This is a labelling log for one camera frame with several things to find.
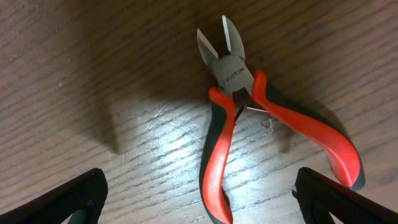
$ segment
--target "brown wood grain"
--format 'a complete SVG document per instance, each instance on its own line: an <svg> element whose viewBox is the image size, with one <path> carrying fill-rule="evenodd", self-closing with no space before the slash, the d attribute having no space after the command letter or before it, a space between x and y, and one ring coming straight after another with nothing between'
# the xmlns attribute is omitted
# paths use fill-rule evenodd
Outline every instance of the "brown wood grain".
<svg viewBox="0 0 398 224"><path fill-rule="evenodd" d="M198 172L215 79L196 31L225 54L222 14L252 71L340 120L359 193L398 211L397 1L1 0L0 213L99 167L100 223L209 223ZM303 166L334 179L314 142L244 111L223 184L234 222L303 223Z"/></svg>

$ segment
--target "red and black pliers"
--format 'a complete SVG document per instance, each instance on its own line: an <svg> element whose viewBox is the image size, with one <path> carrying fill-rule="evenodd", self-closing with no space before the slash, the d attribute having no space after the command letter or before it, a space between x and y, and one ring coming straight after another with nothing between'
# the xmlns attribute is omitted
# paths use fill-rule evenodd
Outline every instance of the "red and black pliers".
<svg viewBox="0 0 398 224"><path fill-rule="evenodd" d="M253 100L270 115L302 133L324 148L336 178L352 190L365 184L359 155L339 128L320 115L282 96L261 71L252 75L246 67L241 37L234 24L223 16L227 48L218 58L216 50L198 29L198 45L218 87L210 88L212 117L200 165L200 193L214 223L232 223L232 213L221 189L235 123L233 93L245 88Z"/></svg>

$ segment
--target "pliers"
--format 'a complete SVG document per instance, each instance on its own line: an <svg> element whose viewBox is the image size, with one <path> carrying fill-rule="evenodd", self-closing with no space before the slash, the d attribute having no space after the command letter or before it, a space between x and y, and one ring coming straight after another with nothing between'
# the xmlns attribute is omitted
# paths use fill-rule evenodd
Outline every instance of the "pliers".
<svg viewBox="0 0 398 224"><path fill-rule="evenodd" d="M218 87L209 90L211 122L203 148L199 184L202 202L214 223L232 223L232 213L222 191L223 174L235 124L233 93L246 89L269 114L324 148L336 178L352 190L365 184L361 159L351 141L329 120L281 95L266 74L253 75L245 65L243 43L235 25L222 16L229 55L218 58L216 50L198 29L198 46Z"/></svg>

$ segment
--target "plier jaw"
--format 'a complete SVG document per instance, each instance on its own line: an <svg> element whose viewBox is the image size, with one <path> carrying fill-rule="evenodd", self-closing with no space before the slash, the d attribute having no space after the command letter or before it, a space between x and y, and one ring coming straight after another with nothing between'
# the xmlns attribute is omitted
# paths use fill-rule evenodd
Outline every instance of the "plier jaw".
<svg viewBox="0 0 398 224"><path fill-rule="evenodd" d="M233 93L243 88L273 117L324 148L333 173L346 187L359 190L365 185L361 159L344 132L326 118L280 94L266 74L253 75L246 67L243 43L238 30L223 16L224 33L230 52L218 58L217 52L198 29L198 45L203 61L218 81L209 90L212 118L203 148L199 172L203 204L214 223L232 223L233 217L221 186L235 123Z"/></svg>

